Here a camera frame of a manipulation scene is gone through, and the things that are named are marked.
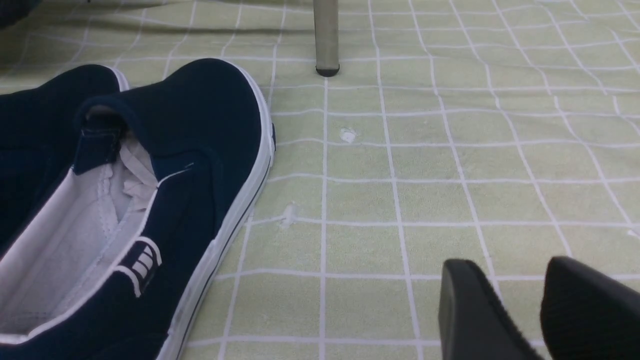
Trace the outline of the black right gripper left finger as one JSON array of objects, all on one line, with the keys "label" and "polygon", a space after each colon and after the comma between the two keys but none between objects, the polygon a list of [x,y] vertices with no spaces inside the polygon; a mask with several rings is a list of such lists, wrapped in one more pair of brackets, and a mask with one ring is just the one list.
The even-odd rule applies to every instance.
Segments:
[{"label": "black right gripper left finger", "polygon": [[473,261],[442,265],[438,309],[444,360],[541,360]]}]

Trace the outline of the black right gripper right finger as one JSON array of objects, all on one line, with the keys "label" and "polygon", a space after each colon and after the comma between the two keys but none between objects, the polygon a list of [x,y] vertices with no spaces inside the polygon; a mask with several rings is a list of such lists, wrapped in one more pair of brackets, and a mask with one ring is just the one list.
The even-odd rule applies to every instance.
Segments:
[{"label": "black right gripper right finger", "polygon": [[567,256],[547,264],[540,322],[554,360],[637,360],[640,296]]}]

